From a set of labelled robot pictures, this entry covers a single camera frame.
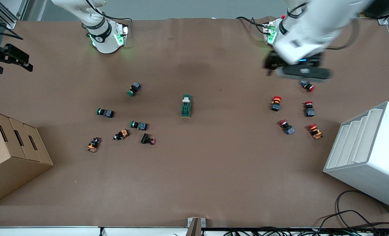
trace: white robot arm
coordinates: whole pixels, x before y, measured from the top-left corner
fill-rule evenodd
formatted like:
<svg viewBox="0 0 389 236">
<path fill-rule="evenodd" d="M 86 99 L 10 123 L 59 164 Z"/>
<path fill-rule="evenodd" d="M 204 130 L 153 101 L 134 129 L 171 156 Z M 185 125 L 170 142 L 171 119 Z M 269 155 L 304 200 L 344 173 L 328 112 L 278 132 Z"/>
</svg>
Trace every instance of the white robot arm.
<svg viewBox="0 0 389 236">
<path fill-rule="evenodd" d="M 107 0 L 52 0 L 52 2 L 83 22 L 89 32 L 92 44 L 101 53 L 115 52 L 126 43 L 128 26 L 106 19 L 104 15 L 99 13 L 102 11 L 98 8 L 105 6 Z"/>
<path fill-rule="evenodd" d="M 320 55 L 336 39 L 344 26 L 374 0 L 289 0 L 287 14 L 264 26 L 266 43 L 286 64 L 277 68 L 280 76 L 322 82 L 330 73 L 319 65 Z M 271 66 L 275 53 L 266 61 Z"/>
</svg>

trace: table surface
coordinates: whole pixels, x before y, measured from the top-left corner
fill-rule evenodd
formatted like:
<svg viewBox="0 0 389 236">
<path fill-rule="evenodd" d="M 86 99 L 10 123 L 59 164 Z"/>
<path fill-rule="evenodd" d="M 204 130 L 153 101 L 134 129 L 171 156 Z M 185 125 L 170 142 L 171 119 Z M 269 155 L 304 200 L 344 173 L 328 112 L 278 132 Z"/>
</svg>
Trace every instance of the table surface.
<svg viewBox="0 0 389 236">
<path fill-rule="evenodd" d="M 322 172 L 340 124 L 389 101 L 388 29 L 358 21 L 351 47 L 326 52 L 333 78 L 311 93 L 266 76 L 269 48 L 239 20 L 135 21 L 129 48 L 111 55 L 91 46 L 79 22 L 19 22 L 25 40 L 4 43 L 30 54 L 34 71 L 3 65 L 0 112 L 38 127 L 54 166 L 0 200 L 0 226 L 180 226 L 192 216 L 209 227 L 318 226 L 352 189 Z M 134 81 L 142 89 L 129 97 Z M 183 94 L 193 96 L 191 118 L 180 117 Z M 279 112 L 269 109 L 275 95 Z M 304 117 L 308 100 L 313 118 Z M 293 135 L 277 124 L 283 119 Z M 148 123 L 157 143 L 140 144 L 132 120 Z M 312 139 L 312 123 L 323 139 Z M 114 141 L 124 128 L 130 136 Z M 86 147 L 96 136 L 94 154 Z M 363 196 L 345 195 L 340 206 L 389 221 Z"/>
</svg>

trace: white container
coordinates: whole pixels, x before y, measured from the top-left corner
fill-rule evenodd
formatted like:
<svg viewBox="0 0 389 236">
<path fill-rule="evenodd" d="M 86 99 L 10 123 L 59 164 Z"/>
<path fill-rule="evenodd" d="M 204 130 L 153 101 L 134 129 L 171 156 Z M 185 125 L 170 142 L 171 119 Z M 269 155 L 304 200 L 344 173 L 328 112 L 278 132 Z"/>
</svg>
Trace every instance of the white container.
<svg viewBox="0 0 389 236">
<path fill-rule="evenodd" d="M 341 124 L 323 171 L 389 205 L 389 102 Z"/>
</svg>

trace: silver bracket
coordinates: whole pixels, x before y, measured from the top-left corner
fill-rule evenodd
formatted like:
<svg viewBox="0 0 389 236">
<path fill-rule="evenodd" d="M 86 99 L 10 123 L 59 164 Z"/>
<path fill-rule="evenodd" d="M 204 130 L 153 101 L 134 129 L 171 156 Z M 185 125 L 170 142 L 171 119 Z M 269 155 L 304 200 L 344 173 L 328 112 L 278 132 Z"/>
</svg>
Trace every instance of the silver bracket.
<svg viewBox="0 0 389 236">
<path fill-rule="evenodd" d="M 190 217 L 187 218 L 187 227 L 190 227 L 191 222 L 193 221 L 193 218 L 199 218 L 199 217 Z M 200 226 L 206 227 L 206 218 L 199 218 L 200 219 Z"/>
<path fill-rule="evenodd" d="M 378 19 L 378 24 L 379 25 L 387 25 L 388 21 L 386 19 Z"/>
</svg>

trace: cardboard box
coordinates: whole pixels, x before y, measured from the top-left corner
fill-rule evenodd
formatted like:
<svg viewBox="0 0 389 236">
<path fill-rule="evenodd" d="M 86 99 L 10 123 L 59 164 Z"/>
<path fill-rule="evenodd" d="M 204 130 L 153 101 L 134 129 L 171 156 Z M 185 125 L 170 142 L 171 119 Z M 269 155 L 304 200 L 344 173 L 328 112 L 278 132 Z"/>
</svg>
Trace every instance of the cardboard box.
<svg viewBox="0 0 389 236">
<path fill-rule="evenodd" d="M 36 128 L 0 114 L 0 199 L 52 166 Z"/>
</svg>

